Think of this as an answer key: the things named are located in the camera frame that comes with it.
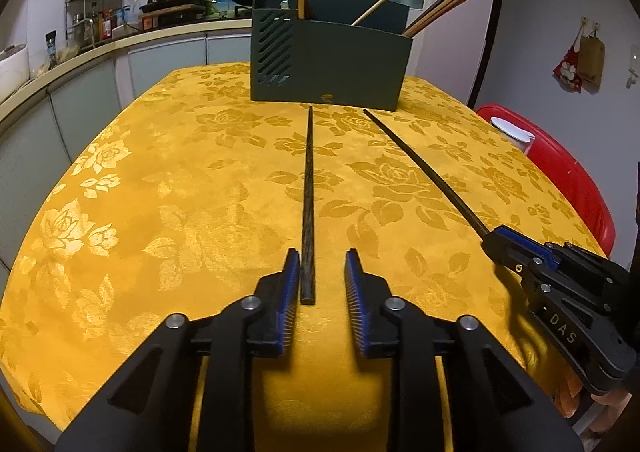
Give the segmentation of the person's hand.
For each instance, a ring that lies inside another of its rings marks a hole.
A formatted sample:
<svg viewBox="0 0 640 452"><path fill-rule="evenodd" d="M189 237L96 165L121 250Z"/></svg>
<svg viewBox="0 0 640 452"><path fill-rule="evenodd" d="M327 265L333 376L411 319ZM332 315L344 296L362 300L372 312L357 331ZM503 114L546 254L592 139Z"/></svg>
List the person's hand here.
<svg viewBox="0 0 640 452"><path fill-rule="evenodd" d="M562 414L562 417L569 418L575 414L579 406L579 394L581 391L582 381L571 368L567 368L554 395L554 405ZM591 398L600 406L604 406L604 409L593 420L589 429L596 434L602 434L602 432L607 432L614 425L632 399L632 394L620 387L607 394L602 394L602 396L593 394Z"/></svg>

